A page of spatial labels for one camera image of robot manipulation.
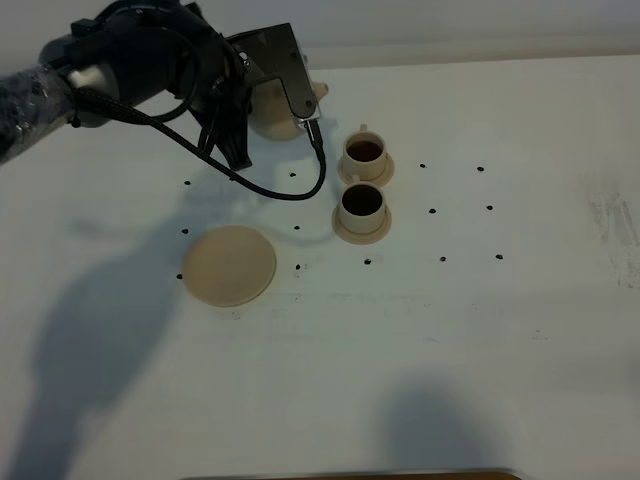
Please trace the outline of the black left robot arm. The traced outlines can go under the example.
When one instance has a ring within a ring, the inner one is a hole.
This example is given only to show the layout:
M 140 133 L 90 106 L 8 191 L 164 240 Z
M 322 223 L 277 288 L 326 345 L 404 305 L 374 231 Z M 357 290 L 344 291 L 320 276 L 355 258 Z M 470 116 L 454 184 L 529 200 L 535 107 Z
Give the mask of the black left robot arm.
M 196 144 L 172 138 L 228 169 L 250 166 L 249 91 L 238 52 L 196 3 L 116 1 L 49 42 L 37 65 L 1 79 L 1 159 L 8 161 L 65 124 L 111 120 L 167 132 L 190 113 Z

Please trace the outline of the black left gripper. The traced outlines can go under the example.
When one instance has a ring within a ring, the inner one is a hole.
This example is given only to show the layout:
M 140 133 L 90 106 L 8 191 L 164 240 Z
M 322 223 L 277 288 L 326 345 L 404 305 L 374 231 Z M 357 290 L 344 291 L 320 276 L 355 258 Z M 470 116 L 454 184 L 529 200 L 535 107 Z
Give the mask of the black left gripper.
M 248 154 L 251 88 L 245 61 L 220 33 L 211 31 L 198 45 L 202 70 L 189 111 L 201 126 L 197 147 L 222 153 L 231 170 L 252 166 Z

